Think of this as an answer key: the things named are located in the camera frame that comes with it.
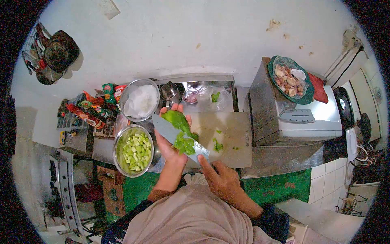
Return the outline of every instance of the finger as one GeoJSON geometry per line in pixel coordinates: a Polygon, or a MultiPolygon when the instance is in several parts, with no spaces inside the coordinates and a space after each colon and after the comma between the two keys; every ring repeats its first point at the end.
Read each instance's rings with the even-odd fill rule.
{"type": "Polygon", "coordinates": [[[177,107],[178,107],[179,105],[177,104],[177,103],[174,103],[173,105],[172,105],[172,108],[171,108],[171,110],[177,110],[177,107]]]}
{"type": "Polygon", "coordinates": [[[207,181],[213,181],[218,178],[217,173],[202,154],[198,155],[198,161],[202,166],[201,171],[207,181]]]}
{"type": "Polygon", "coordinates": [[[166,112],[168,111],[168,109],[166,107],[163,107],[161,110],[160,110],[160,117],[162,114],[165,114],[166,112]]]}
{"type": "Polygon", "coordinates": [[[223,175],[229,170],[229,167],[220,160],[214,161],[211,164],[218,170],[219,175],[223,175]]]}
{"type": "Polygon", "coordinates": [[[190,125],[190,129],[191,129],[191,125],[192,125],[191,116],[190,115],[186,115],[186,120],[187,120],[188,124],[190,125]]]}
{"type": "Polygon", "coordinates": [[[177,106],[177,110],[178,110],[180,113],[183,113],[183,112],[184,112],[183,104],[179,104],[179,105],[177,106]]]}

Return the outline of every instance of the green plate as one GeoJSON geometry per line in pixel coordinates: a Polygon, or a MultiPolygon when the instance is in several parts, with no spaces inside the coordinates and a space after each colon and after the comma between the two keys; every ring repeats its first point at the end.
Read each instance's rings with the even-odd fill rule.
{"type": "Polygon", "coordinates": [[[310,104],[312,101],[313,101],[313,97],[314,97],[314,86],[313,84],[311,83],[310,81],[310,78],[309,78],[309,75],[307,74],[306,70],[303,69],[301,66],[299,66],[297,63],[295,63],[292,59],[290,58],[287,58],[287,57],[283,57],[285,59],[290,59],[292,62],[294,62],[295,66],[298,67],[299,69],[303,70],[303,72],[305,73],[306,75],[306,79],[305,79],[305,82],[306,84],[308,84],[308,88],[306,89],[306,93],[303,97],[301,97],[300,99],[295,99],[295,98],[292,98],[288,95],[286,95],[279,87],[278,85],[276,84],[275,80],[274,80],[274,74],[273,74],[273,62],[275,60],[275,58],[277,57],[276,56],[273,56],[271,61],[268,63],[268,72],[269,72],[269,75],[271,76],[271,80],[272,82],[275,84],[275,86],[278,88],[278,90],[280,91],[280,93],[282,93],[285,97],[287,97],[288,100],[292,101],[292,102],[295,102],[295,103],[298,103],[298,104],[310,104]]]}

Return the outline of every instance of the cutting board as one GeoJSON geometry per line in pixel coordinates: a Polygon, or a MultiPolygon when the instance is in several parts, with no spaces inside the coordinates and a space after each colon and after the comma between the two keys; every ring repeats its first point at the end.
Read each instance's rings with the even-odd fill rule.
{"type": "MultiPolygon", "coordinates": [[[[221,160],[231,168],[252,165],[252,133],[249,113],[202,112],[189,113],[189,115],[192,118],[191,132],[198,133],[199,143],[210,151],[209,162],[221,160]],[[248,140],[245,139],[246,132],[248,132],[248,140]],[[223,144],[223,149],[219,152],[214,151],[214,138],[218,143],[223,144]]],[[[200,168],[200,165],[192,159],[188,160],[186,166],[200,168]]]]}

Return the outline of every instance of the knife blade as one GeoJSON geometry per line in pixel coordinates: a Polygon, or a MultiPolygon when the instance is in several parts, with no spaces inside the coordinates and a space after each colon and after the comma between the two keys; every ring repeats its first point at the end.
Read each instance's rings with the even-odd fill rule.
{"type": "MultiPolygon", "coordinates": [[[[181,132],[181,130],[176,129],[169,121],[161,118],[157,114],[152,114],[152,121],[157,131],[170,143],[175,144],[176,137],[181,132]]],[[[184,138],[190,138],[190,137],[187,134],[185,134],[184,138]]],[[[203,156],[207,160],[209,160],[210,151],[207,150],[204,146],[202,146],[199,142],[195,140],[194,140],[194,144],[195,144],[194,145],[195,154],[191,154],[191,155],[186,154],[186,155],[192,160],[194,160],[195,162],[197,162],[198,164],[199,162],[197,159],[197,155],[199,154],[203,154],[203,156]]]]}

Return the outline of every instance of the green floor mat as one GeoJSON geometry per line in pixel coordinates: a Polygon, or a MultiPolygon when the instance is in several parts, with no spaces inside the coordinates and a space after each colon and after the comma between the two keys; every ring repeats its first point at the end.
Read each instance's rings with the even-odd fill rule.
{"type": "MultiPolygon", "coordinates": [[[[126,212],[131,211],[142,200],[147,199],[160,174],[146,172],[137,178],[128,178],[123,184],[123,197],[126,212]]],[[[290,198],[307,202],[310,194],[311,169],[284,175],[263,178],[243,179],[245,191],[257,204],[278,203],[290,198]]],[[[109,223],[119,217],[107,213],[109,223]]]]}
{"type": "Polygon", "coordinates": [[[279,203],[290,198],[308,202],[312,169],[262,178],[243,179],[245,192],[257,204],[279,203]]]}
{"type": "Polygon", "coordinates": [[[123,200],[126,213],[130,212],[141,201],[147,199],[159,177],[160,174],[152,172],[146,172],[136,178],[126,177],[126,181],[123,184],[123,200]]]}

